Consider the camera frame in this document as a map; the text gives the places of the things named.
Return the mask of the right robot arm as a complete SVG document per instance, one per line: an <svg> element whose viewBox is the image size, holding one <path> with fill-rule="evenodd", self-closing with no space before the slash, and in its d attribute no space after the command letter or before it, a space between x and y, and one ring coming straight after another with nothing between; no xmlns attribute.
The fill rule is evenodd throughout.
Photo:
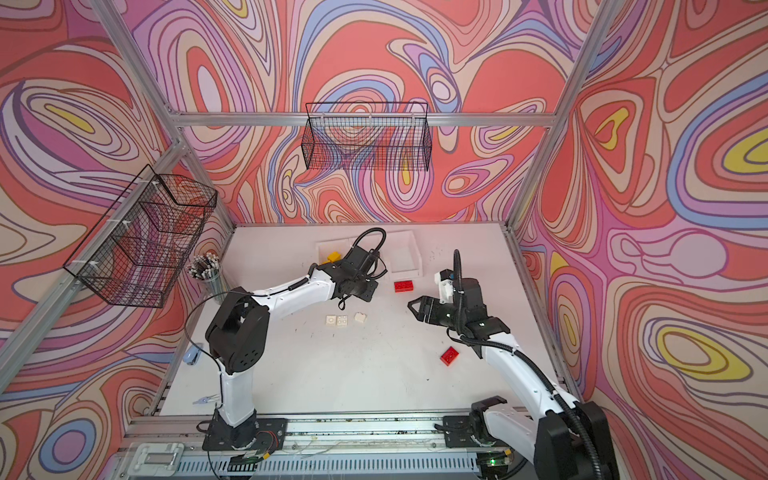
<svg viewBox="0 0 768 480"><path fill-rule="evenodd" d="M620 476L604 411L581 402L524 353L510 328L488 313L479 282L442 279L439 297L407 305L419 322L445 328L493 367L525 410L501 398L473 404L471 432L481 444L501 442L533 466L540 479L617 479Z"/></svg>

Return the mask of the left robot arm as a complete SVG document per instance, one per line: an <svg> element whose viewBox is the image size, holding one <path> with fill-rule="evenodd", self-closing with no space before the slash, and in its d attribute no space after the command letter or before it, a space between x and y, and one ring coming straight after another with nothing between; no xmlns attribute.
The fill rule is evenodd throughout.
<svg viewBox="0 0 768 480"><path fill-rule="evenodd" d="M341 308L351 298L369 302L383 275L376 271L379 263L378 249L354 245L341 259L313 264L294 281L266 290L237 288L225 296L205 333L220 368L216 413L224 425L236 428L255 415L250 370L266 350L270 323L330 300Z"/></svg>

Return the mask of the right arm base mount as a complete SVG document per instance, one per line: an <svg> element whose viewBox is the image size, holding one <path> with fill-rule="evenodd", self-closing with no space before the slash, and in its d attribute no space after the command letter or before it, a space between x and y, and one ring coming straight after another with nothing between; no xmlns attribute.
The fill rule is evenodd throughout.
<svg viewBox="0 0 768 480"><path fill-rule="evenodd" d="M474 402L467 414L446 415L433 428L441 433L448 448L501 448L507 444L492 437L487 429L484 414L493 406L506 405L507 400L493 396Z"/></svg>

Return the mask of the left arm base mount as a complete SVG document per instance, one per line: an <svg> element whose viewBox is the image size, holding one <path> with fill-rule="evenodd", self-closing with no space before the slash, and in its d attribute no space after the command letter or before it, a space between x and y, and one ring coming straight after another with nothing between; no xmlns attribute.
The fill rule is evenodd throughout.
<svg viewBox="0 0 768 480"><path fill-rule="evenodd" d="M281 450L287 433L288 420L279 417L261 417L253 412L239 426L228 425L218 411L210 420L200 422L196 428L204 435L205 451L256 451L272 454Z"/></svg>

